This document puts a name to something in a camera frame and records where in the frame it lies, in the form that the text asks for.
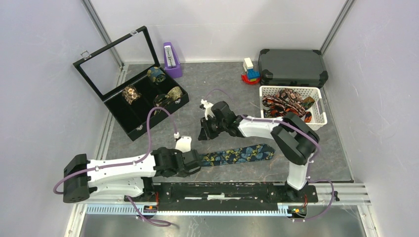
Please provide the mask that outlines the blue yellow patterned tie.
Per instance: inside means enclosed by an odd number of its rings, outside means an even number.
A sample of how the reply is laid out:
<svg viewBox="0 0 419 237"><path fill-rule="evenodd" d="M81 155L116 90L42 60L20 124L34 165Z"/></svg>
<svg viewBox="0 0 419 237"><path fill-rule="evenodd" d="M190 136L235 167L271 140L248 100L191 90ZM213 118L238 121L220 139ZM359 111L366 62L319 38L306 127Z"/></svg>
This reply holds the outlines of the blue yellow patterned tie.
<svg viewBox="0 0 419 237"><path fill-rule="evenodd" d="M275 151L274 148L267 144L257 144L232 150L200 154L200 157L202 167L210 167L270 160L273 158Z"/></svg>

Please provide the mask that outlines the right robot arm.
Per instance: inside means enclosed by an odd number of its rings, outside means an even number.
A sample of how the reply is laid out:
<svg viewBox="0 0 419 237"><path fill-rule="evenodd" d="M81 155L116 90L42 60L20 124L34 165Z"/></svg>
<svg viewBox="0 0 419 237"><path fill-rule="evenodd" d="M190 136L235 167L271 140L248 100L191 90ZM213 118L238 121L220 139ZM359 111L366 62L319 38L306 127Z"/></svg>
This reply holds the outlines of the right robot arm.
<svg viewBox="0 0 419 237"><path fill-rule="evenodd" d="M236 115L225 101L212 104L201 100L200 108L205 114L201 118L200 141L215 139L223 132L232 137L274 140L289 161L286 197L299 201L305 196L309 162L320 151L320 138L302 119L292 112L272 119Z"/></svg>

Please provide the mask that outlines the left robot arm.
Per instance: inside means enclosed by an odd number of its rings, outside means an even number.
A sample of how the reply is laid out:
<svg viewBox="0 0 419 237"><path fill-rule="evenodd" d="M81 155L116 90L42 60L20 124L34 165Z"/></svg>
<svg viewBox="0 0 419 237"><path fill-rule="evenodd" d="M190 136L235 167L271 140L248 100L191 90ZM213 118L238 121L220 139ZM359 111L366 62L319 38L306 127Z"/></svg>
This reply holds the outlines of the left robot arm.
<svg viewBox="0 0 419 237"><path fill-rule="evenodd" d="M188 177L200 171L201 166L202 157L196 150L182 152L160 147L145 159L88 160L86 154L79 154L63 170L63 202L126 196L150 201L155 187L145 178Z"/></svg>

